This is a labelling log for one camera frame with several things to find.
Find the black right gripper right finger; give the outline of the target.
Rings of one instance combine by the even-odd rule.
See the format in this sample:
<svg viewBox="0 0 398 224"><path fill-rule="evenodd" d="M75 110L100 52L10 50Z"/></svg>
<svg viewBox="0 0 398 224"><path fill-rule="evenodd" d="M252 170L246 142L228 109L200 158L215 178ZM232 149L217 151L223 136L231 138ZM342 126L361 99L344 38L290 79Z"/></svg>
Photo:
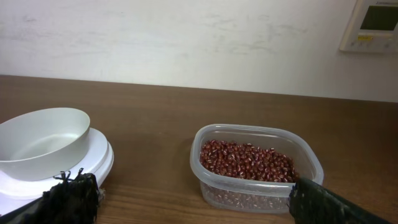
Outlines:
<svg viewBox="0 0 398 224"><path fill-rule="evenodd" d="M389 224L389 222L314 181L300 178L289 194L295 224Z"/></svg>

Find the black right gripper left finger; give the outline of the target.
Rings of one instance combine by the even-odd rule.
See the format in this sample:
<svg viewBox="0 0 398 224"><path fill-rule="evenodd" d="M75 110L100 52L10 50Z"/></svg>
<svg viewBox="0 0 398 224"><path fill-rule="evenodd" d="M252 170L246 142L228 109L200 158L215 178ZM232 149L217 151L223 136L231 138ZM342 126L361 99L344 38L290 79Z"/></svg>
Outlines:
<svg viewBox="0 0 398 224"><path fill-rule="evenodd" d="M42 196L1 217L1 224L94 224L100 206L100 188L96 176L79 169L61 171L54 179L60 183Z"/></svg>

